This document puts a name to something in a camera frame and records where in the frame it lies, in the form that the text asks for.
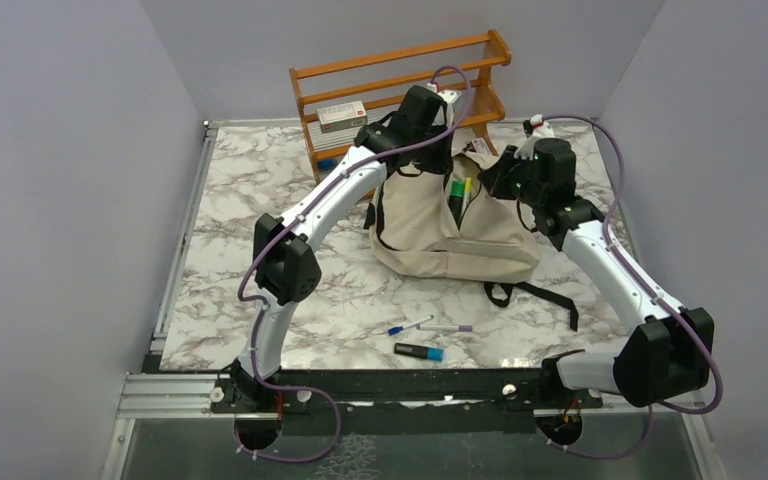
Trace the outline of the green-capped marker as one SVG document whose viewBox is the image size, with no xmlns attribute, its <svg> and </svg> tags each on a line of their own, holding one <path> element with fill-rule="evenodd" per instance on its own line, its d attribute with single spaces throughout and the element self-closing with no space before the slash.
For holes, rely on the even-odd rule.
<svg viewBox="0 0 768 480">
<path fill-rule="evenodd" d="M 451 183 L 447 205 L 457 227 L 460 227 L 462 223 L 465 193 L 466 182 L 464 180 L 455 180 Z"/>
</svg>

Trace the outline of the beige canvas backpack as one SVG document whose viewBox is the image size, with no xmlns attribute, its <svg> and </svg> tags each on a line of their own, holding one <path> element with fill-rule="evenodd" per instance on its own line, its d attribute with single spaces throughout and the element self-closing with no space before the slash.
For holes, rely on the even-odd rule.
<svg viewBox="0 0 768 480">
<path fill-rule="evenodd" d="M 398 170 L 370 200 L 364 227 L 373 255 L 398 274 L 477 281 L 499 308 L 514 289 L 560 306 L 569 327 L 578 328 L 575 303 L 530 284 L 541 260 L 534 234 L 522 225 L 513 203 L 491 197 L 477 180 L 497 157 L 475 152 L 454 156 L 450 175 Z M 469 206 L 457 227 L 447 205 L 451 183 L 472 178 Z"/>
</svg>

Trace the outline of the black blue highlighter marker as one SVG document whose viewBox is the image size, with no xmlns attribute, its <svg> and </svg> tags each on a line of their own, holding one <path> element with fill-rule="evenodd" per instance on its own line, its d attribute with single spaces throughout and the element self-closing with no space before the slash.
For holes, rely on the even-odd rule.
<svg viewBox="0 0 768 480">
<path fill-rule="evenodd" d="M 444 359 L 444 351 L 442 349 L 406 343 L 396 343 L 393 347 L 393 352 L 401 356 L 434 362 L 442 362 Z"/>
</svg>

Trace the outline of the white blue-capped pen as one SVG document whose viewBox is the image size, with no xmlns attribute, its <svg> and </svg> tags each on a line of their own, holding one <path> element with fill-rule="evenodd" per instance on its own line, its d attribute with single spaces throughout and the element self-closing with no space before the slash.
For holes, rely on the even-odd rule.
<svg viewBox="0 0 768 480">
<path fill-rule="evenodd" d="M 397 335 L 397 334 L 399 334 L 400 332 L 402 332 L 404 330 L 411 329 L 411 328 L 416 328 L 419 325 L 422 325 L 423 323 L 428 322 L 428 321 L 433 320 L 433 319 L 434 319 L 433 315 L 428 315 L 428 316 L 425 316 L 424 318 L 421 318 L 419 320 L 415 320 L 413 322 L 410 322 L 410 323 L 407 323 L 407 324 L 404 324 L 404 325 L 391 327 L 391 328 L 389 328 L 386 331 L 386 333 L 387 333 L 388 336 L 394 336 L 394 335 Z"/>
</svg>

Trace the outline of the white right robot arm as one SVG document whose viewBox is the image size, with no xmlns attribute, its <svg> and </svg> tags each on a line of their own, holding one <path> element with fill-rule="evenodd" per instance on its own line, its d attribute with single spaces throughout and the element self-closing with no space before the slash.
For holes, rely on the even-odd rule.
<svg viewBox="0 0 768 480">
<path fill-rule="evenodd" d="M 478 177 L 500 200 L 527 205 L 537 231 L 575 263 L 608 300 L 628 338 L 616 353 L 575 351 L 544 361 L 539 398 L 560 407 L 577 390 L 620 395 L 646 407 L 706 386 L 714 321 L 664 291 L 617 242 L 605 215 L 576 192 L 571 144 L 542 138 L 524 156 L 514 145 Z"/>
</svg>

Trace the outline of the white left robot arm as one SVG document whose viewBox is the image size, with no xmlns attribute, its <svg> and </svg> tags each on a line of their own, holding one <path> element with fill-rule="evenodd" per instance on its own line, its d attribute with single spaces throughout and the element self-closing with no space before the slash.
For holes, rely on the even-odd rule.
<svg viewBox="0 0 768 480">
<path fill-rule="evenodd" d="M 333 171 L 306 197 L 279 216 L 262 215 L 255 224 L 253 260 L 245 282 L 254 295 L 238 295 L 259 305 L 245 349 L 230 368 L 236 396 L 258 411 L 274 400 L 280 386 L 274 375 L 298 305 L 319 284 L 322 271 L 315 253 L 333 227 L 369 191 L 412 161 L 444 166 L 454 130 L 466 111 L 469 92 L 434 83 L 413 86 L 398 109 L 361 127 Z"/>
</svg>

